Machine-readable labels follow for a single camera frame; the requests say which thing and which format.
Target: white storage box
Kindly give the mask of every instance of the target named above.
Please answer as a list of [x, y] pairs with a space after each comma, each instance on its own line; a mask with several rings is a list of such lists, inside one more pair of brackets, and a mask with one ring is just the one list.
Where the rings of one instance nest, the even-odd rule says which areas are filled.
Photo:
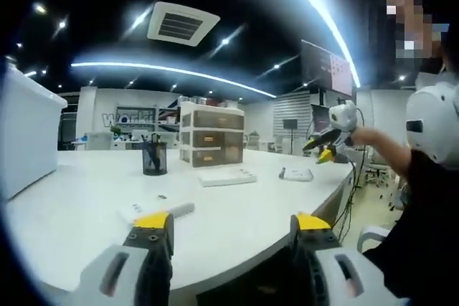
[[67, 101], [12, 65], [0, 99], [0, 180], [10, 199], [57, 168], [57, 134]]
[[235, 184], [254, 183], [257, 176], [240, 167], [208, 168], [198, 172], [202, 186], [233, 186]]
[[242, 110], [183, 102], [180, 116], [180, 159], [195, 168], [242, 163]]

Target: hand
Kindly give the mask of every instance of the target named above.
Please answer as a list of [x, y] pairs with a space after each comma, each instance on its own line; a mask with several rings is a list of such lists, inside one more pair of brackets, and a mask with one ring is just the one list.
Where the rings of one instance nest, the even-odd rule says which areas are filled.
[[354, 145], [372, 145], [377, 132], [373, 128], [357, 127], [351, 134]]

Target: led light strip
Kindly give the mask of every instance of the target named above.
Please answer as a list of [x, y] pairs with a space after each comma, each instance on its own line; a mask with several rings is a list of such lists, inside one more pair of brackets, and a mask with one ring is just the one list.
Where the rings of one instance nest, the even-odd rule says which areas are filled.
[[25, 76], [26, 77], [31, 77], [31, 76], [36, 75], [36, 74], [37, 74], [36, 71], [31, 71], [31, 72], [26, 73]]
[[341, 51], [343, 52], [344, 58], [349, 63], [349, 66], [351, 68], [352, 77], [354, 79], [356, 86], [360, 87], [359, 76], [357, 75], [357, 71], [354, 66], [354, 63], [352, 62], [351, 54], [349, 53], [346, 43], [344, 42], [344, 39], [341, 36], [341, 33], [339, 32], [338, 27], [336, 26], [335, 22], [331, 18], [325, 6], [320, 2], [320, 0], [309, 0], [309, 2], [314, 7], [314, 9], [316, 9], [317, 12], [321, 15], [322, 19], [325, 21], [328, 28], [331, 30], [331, 33], [335, 37], [335, 40], [338, 42], [338, 45], [341, 48]]
[[135, 68], [146, 68], [150, 70], [163, 70], [163, 71], [177, 72], [177, 73], [183, 73], [184, 75], [195, 75], [197, 77], [203, 77], [203, 78], [207, 78], [211, 80], [216, 80], [218, 82], [225, 82], [230, 85], [242, 87], [243, 89], [250, 90], [256, 93], [260, 93], [261, 95], [269, 96], [271, 98], [276, 98], [276, 96], [271, 95], [270, 93], [267, 93], [259, 89], [255, 89], [254, 87], [240, 84], [238, 82], [232, 82], [231, 80], [214, 77], [213, 75], [205, 75], [204, 73], [180, 70], [178, 68], [173, 68], [173, 67], [155, 66], [153, 64], [135, 64], [131, 62], [79, 62], [79, 63], [72, 64], [71, 66], [72, 67], [90, 67], [90, 66], [135, 67]]

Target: small white box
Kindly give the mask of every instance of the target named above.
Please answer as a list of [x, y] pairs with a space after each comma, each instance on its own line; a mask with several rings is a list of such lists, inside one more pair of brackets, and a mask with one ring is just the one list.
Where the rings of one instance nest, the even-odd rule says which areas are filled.
[[238, 167], [202, 170], [198, 172], [198, 178], [202, 186], [232, 186], [257, 181], [254, 173]]
[[194, 212], [195, 206], [193, 202], [178, 202], [165, 200], [160, 201], [142, 201], [135, 202], [119, 208], [118, 213], [121, 218], [128, 224], [133, 225], [137, 219], [155, 214], [159, 211], [167, 211], [174, 215], [174, 219]]

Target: ceiling air vent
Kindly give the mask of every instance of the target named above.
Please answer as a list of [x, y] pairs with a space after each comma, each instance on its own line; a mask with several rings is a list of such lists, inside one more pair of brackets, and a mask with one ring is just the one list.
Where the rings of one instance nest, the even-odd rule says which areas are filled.
[[208, 12], [159, 1], [153, 8], [146, 36], [195, 47], [219, 20]]

